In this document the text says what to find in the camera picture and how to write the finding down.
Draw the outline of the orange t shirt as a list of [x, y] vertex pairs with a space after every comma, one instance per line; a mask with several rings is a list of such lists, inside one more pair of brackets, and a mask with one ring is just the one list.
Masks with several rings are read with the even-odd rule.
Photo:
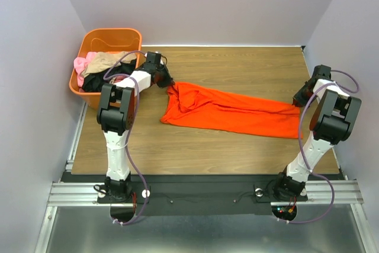
[[160, 121], [174, 126], [298, 139], [300, 109], [289, 103], [205, 88], [187, 82], [168, 87]]

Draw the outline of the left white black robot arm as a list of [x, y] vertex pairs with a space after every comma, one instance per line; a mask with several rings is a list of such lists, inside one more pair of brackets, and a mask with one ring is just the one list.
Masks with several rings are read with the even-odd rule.
[[130, 185], [130, 168], [135, 168], [128, 150], [130, 133], [139, 108], [140, 93], [152, 85], [166, 88], [174, 85], [167, 68], [167, 59], [158, 52], [147, 52], [145, 62], [130, 74], [121, 74], [116, 84], [109, 81], [116, 77], [107, 72], [102, 86], [97, 111], [97, 122], [107, 146], [107, 173], [103, 185], [94, 187], [99, 198], [123, 203], [135, 198]]

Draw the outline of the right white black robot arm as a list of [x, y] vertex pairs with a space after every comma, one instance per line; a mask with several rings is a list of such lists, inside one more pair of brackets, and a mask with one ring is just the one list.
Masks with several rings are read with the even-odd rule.
[[340, 142], [346, 141], [354, 128], [362, 101], [351, 96], [353, 93], [332, 80], [333, 69], [317, 65], [311, 78], [293, 96], [293, 105], [305, 112], [313, 101], [318, 101], [310, 124], [310, 134], [305, 144], [299, 139], [300, 152], [286, 166], [273, 186], [276, 198], [298, 198], [305, 195], [309, 175], [322, 156]]

